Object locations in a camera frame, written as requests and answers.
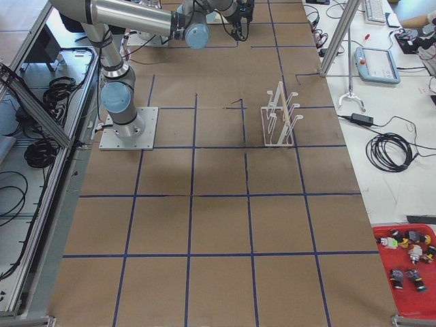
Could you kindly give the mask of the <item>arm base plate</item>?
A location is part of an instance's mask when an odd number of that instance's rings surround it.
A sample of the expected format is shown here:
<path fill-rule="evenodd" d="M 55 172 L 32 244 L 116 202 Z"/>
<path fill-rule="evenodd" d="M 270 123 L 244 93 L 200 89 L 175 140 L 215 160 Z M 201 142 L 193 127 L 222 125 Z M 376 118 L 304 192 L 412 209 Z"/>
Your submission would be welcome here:
<path fill-rule="evenodd" d="M 103 151 L 152 151 L 159 114 L 158 107 L 137 107 L 136 119 L 128 125 L 117 125 L 108 114 L 99 143 Z"/>

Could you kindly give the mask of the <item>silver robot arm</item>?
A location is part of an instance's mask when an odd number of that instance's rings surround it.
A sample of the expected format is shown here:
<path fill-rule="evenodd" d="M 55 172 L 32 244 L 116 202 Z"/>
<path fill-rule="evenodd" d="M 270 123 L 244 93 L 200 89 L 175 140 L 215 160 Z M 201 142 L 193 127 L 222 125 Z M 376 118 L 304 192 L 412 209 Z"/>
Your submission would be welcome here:
<path fill-rule="evenodd" d="M 183 40 L 197 50 L 208 44 L 207 15 L 217 12 L 231 24 L 228 34 L 244 42 L 249 26 L 243 26 L 242 21 L 252 21 L 255 7 L 254 1 L 184 1 L 175 12 L 131 1 L 52 1 L 51 4 L 60 14 L 82 25 L 90 43 L 102 56 L 106 83 L 100 98 L 120 138 L 141 135 L 146 121 L 134 105 L 135 73 L 115 45 L 111 26 Z"/>

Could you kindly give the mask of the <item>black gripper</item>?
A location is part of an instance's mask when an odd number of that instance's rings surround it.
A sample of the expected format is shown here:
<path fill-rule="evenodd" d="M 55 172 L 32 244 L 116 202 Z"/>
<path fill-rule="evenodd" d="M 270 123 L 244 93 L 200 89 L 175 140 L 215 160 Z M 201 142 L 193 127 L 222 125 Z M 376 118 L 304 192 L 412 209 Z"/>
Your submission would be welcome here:
<path fill-rule="evenodd" d="M 254 7 L 254 0 L 234 1 L 234 12 L 231 15 L 231 22 L 240 22 L 243 18 L 247 22 L 251 22 L 253 20 Z"/>

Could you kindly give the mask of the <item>person hand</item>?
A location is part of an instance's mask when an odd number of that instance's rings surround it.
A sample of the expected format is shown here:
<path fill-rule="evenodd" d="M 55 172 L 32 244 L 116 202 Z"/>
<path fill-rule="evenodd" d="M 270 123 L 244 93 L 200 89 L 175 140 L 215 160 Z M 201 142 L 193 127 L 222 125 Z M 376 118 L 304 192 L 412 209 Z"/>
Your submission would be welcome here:
<path fill-rule="evenodd" d="M 427 20 L 429 23 L 435 24 L 435 20 L 436 20 L 436 11 L 435 10 L 427 14 Z"/>

